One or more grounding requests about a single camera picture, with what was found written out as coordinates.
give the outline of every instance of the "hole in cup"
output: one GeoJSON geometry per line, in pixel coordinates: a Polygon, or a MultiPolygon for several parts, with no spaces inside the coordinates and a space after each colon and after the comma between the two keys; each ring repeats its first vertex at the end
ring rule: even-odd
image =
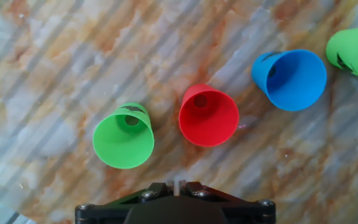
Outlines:
{"type": "Polygon", "coordinates": [[[139,119],[135,118],[134,116],[125,116],[125,123],[127,123],[129,126],[135,126],[139,123],[139,119]]]}
{"type": "Polygon", "coordinates": [[[207,99],[204,95],[198,95],[194,98],[194,105],[198,108],[203,108],[206,106],[207,99]]]}
{"type": "Polygon", "coordinates": [[[272,69],[270,69],[270,71],[268,72],[268,77],[270,78],[270,77],[273,77],[275,74],[276,74],[276,66],[275,65],[273,65],[272,66],[272,69]]]}

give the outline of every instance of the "screw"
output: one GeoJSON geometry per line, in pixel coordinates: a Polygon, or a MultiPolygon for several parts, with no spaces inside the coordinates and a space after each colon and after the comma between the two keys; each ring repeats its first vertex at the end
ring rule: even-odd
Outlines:
{"type": "Polygon", "coordinates": [[[196,197],[205,197],[209,195],[209,192],[207,190],[197,190],[196,192],[193,192],[193,195],[196,197]]]}
{"type": "Polygon", "coordinates": [[[152,190],[148,190],[142,193],[142,196],[145,198],[153,197],[156,193],[152,190]]]}
{"type": "Polygon", "coordinates": [[[269,199],[262,199],[262,200],[258,200],[258,202],[261,204],[261,205],[264,205],[264,206],[274,206],[274,202],[272,202],[271,200],[269,199]]]}
{"type": "Polygon", "coordinates": [[[88,208],[90,208],[92,206],[93,206],[93,204],[91,204],[91,203],[85,203],[85,204],[80,205],[79,208],[82,209],[82,210],[85,210],[85,209],[88,209],[88,208]]]}

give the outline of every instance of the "stone tabletop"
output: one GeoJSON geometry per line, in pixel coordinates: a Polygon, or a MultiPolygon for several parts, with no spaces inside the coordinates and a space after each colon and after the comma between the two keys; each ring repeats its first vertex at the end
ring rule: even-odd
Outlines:
{"type": "Polygon", "coordinates": [[[277,223],[358,223],[358,78],[324,52],[349,27],[358,0],[0,0],[0,202],[71,224],[78,204],[187,180],[269,198],[277,223]],[[319,101],[296,113],[250,77],[260,54],[291,49],[315,52],[329,74],[319,101]],[[178,128],[195,83],[238,105],[238,130],[218,147],[178,128]],[[128,101],[149,111],[155,148],[118,170],[97,158],[92,133],[128,101]]]}

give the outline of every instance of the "cup opening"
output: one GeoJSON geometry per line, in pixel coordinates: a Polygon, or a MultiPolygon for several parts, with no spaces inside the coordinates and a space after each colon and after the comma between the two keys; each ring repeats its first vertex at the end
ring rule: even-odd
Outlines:
{"type": "Polygon", "coordinates": [[[321,59],[306,50],[294,50],[278,59],[269,71],[267,95],[283,110],[311,106],[323,93],[326,69],[321,59]]]}
{"type": "Polygon", "coordinates": [[[208,100],[204,95],[197,95],[194,98],[194,105],[198,108],[204,108],[207,104],[208,100]]]}
{"type": "Polygon", "coordinates": [[[125,116],[125,123],[129,126],[135,126],[139,124],[139,119],[135,118],[134,116],[127,115],[125,116]]]}
{"type": "Polygon", "coordinates": [[[206,91],[188,100],[179,117],[180,129],[190,142],[212,147],[232,136],[238,126],[239,112],[230,96],[206,91]]]}

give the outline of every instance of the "green cup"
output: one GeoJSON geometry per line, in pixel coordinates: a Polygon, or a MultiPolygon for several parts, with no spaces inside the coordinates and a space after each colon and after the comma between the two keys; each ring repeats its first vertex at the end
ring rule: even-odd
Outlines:
{"type": "Polygon", "coordinates": [[[358,76],[358,28],[337,32],[326,48],[329,62],[358,76]]]}
{"type": "Polygon", "coordinates": [[[131,169],[143,164],[154,148],[146,109],[138,103],[118,107],[96,127],[93,147],[98,157],[111,167],[131,169]]]}

